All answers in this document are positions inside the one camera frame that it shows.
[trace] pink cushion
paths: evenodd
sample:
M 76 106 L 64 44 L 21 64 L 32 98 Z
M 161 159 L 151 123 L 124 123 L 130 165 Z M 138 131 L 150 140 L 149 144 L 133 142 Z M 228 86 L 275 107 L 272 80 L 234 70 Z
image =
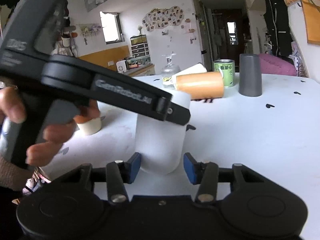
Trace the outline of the pink cushion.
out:
M 294 65 L 270 54 L 259 54 L 261 72 L 264 74 L 277 74 L 296 76 L 296 68 Z

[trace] gray cylinder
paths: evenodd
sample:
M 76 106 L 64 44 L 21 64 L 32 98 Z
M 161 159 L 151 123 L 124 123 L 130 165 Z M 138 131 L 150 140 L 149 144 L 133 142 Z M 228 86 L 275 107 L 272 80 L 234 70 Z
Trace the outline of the gray cylinder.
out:
M 256 54 L 240 54 L 239 93 L 247 97 L 262 95 L 260 58 Z

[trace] white tabletop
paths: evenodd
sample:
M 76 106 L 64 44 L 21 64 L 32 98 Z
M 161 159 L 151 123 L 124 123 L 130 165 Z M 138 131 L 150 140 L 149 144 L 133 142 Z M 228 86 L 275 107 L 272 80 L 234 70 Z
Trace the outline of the white tabletop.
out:
M 161 87 L 160 76 L 137 79 Z M 220 167 L 243 163 L 301 197 L 308 206 L 308 221 L 301 236 L 320 239 L 320 85 L 312 79 L 262 75 L 263 95 L 242 96 L 238 86 L 227 88 L 223 98 L 192 101 L 190 125 L 183 153 L 197 161 L 209 160 Z M 103 128 L 91 136 L 77 131 L 60 154 L 44 168 L 51 177 L 82 163 L 103 167 L 114 160 L 127 160 L 134 153 L 137 115 L 99 103 Z M 189 183 L 183 165 L 165 176 L 140 171 L 126 185 L 132 195 L 192 195 L 197 186 Z M 229 185 L 218 187 L 218 199 Z M 106 198 L 106 184 L 96 183 L 95 193 Z

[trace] gripper text logo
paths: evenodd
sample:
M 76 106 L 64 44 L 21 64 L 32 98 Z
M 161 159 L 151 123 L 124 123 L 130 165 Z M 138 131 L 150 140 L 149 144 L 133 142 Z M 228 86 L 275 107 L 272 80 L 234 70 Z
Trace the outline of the gripper text logo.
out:
M 26 42 L 25 41 L 17 41 L 15 39 L 10 39 L 7 42 L 7 48 L 11 48 L 11 49 L 17 49 L 20 51 L 23 51 L 26 49 Z
M 103 89 L 118 93 L 120 95 L 129 97 L 129 98 L 132 98 L 132 99 L 135 99 L 135 100 L 138 100 L 140 102 L 147 103 L 147 104 L 151 104 L 151 101 L 152 101 L 151 98 L 142 96 L 140 94 L 135 94 L 135 93 L 131 92 L 130 90 L 126 90 L 126 89 L 124 89 L 123 87 L 120 87 L 120 86 L 110 85 L 110 84 L 106 83 L 105 81 L 103 81 L 101 79 L 98 79 L 95 82 L 95 85 L 97 87 L 100 87 L 100 88 L 103 88 Z

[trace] hand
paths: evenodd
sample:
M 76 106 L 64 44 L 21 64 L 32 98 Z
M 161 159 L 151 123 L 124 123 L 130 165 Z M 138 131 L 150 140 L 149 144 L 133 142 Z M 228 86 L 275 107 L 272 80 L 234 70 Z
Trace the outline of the hand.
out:
M 94 107 L 94 101 L 90 102 L 90 107 L 81 107 L 81 115 L 97 118 L 100 112 Z M 22 123 L 27 118 L 26 110 L 19 97 L 17 90 L 7 87 L 0 90 L 0 121 L 7 116 L 12 122 Z M 26 163 L 32 166 L 45 166 L 59 152 L 63 143 L 68 141 L 76 128 L 76 123 L 71 121 L 67 124 L 49 125 L 44 129 L 44 143 L 30 146 L 27 149 Z

